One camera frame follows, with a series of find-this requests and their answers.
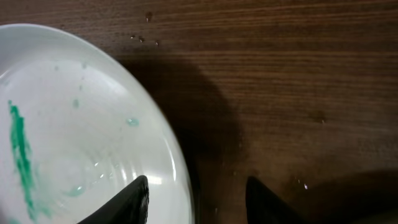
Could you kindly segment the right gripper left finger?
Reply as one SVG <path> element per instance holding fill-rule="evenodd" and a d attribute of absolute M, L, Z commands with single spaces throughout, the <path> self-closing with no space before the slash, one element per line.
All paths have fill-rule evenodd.
<path fill-rule="evenodd" d="M 78 224 L 146 224 L 148 207 L 148 180 L 140 175 Z"/>

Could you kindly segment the white plate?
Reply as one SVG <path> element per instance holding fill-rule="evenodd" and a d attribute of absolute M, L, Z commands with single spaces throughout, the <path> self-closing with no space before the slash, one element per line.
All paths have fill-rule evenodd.
<path fill-rule="evenodd" d="M 142 175 L 148 223 L 195 223 L 181 147 L 136 78 L 68 32 L 1 26 L 1 222 L 79 223 Z"/>

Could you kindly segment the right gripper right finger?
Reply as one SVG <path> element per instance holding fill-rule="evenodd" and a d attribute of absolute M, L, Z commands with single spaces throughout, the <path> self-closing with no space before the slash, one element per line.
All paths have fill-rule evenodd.
<path fill-rule="evenodd" d="M 246 182 L 246 216 L 248 224 L 307 223 L 259 179 L 249 176 Z"/>

